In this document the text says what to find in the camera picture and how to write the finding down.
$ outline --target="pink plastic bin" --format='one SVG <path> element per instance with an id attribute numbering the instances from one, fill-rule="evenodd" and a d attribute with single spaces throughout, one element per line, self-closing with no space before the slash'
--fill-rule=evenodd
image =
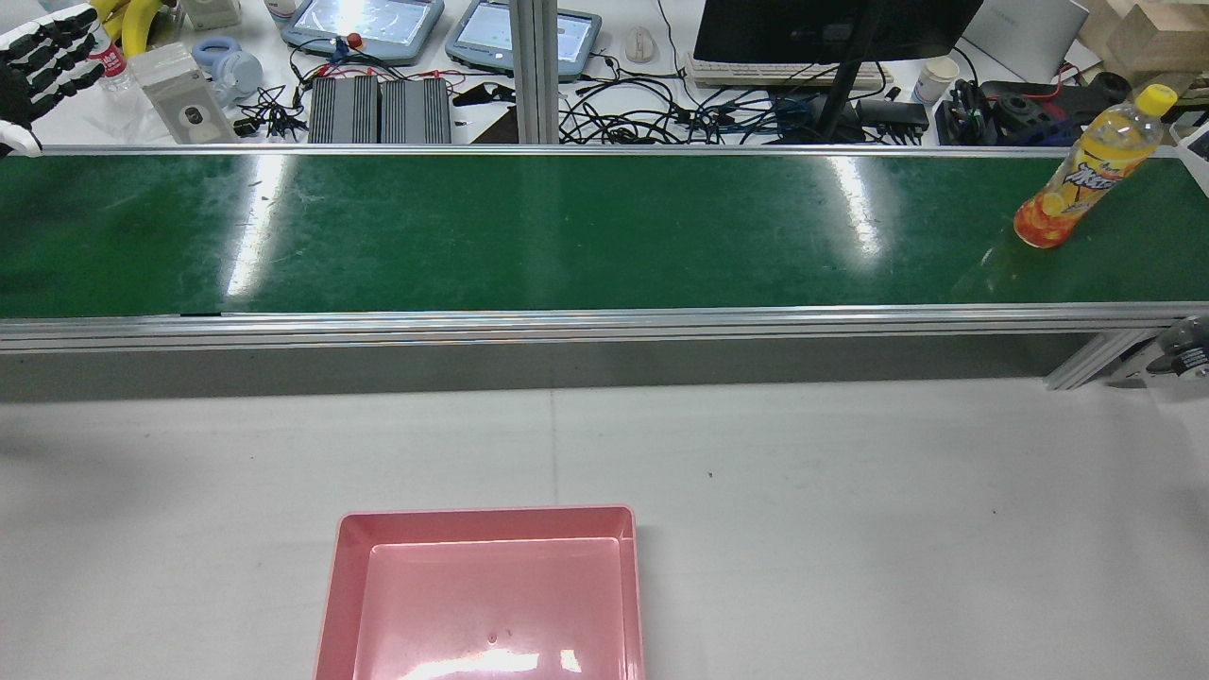
<path id="1" fill-rule="evenodd" d="M 317 680 L 643 680 L 627 507 L 351 514 Z"/>

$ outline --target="white floor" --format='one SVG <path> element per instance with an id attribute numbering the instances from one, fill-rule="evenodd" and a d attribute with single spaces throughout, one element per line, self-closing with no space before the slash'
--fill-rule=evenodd
<path id="1" fill-rule="evenodd" d="M 0 407 L 0 676 L 305 679 L 343 513 L 623 502 L 653 680 L 1203 680 L 1205 387 Z"/>

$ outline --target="tablet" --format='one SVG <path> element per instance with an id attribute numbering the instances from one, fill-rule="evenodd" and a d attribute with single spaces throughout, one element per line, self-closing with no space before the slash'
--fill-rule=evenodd
<path id="1" fill-rule="evenodd" d="M 442 0 L 307 0 L 282 29 L 282 40 L 316 54 L 331 54 L 331 39 L 349 33 L 361 52 L 388 64 L 410 64 L 445 10 Z"/>
<path id="2" fill-rule="evenodd" d="M 584 73 L 601 30 L 596 15 L 559 10 L 559 80 L 571 82 Z M 453 27 L 445 52 L 463 64 L 513 73 L 513 28 L 507 0 L 473 0 Z"/>

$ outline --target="tablet screen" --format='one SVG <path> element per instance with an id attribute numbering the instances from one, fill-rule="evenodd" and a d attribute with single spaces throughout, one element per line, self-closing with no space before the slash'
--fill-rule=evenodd
<path id="1" fill-rule="evenodd" d="M 591 27 L 590 19 L 559 17 L 560 62 L 575 60 Z M 513 48 L 513 29 L 508 7 L 487 2 L 480 4 L 474 15 L 470 16 L 470 21 L 465 23 L 458 41 L 510 51 Z"/>
<path id="2" fill-rule="evenodd" d="M 336 35 L 359 33 L 366 40 L 410 45 L 428 7 L 428 4 L 393 0 L 314 0 L 294 25 Z"/>

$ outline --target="yellow bottle cap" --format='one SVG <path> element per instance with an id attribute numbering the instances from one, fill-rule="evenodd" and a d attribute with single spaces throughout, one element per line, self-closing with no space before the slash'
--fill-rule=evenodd
<path id="1" fill-rule="evenodd" d="M 1135 104 L 1138 104 L 1139 111 L 1147 116 L 1161 119 L 1167 115 L 1167 111 L 1172 110 L 1172 106 L 1175 105 L 1179 98 L 1180 96 L 1165 85 L 1151 85 L 1141 91 Z"/>

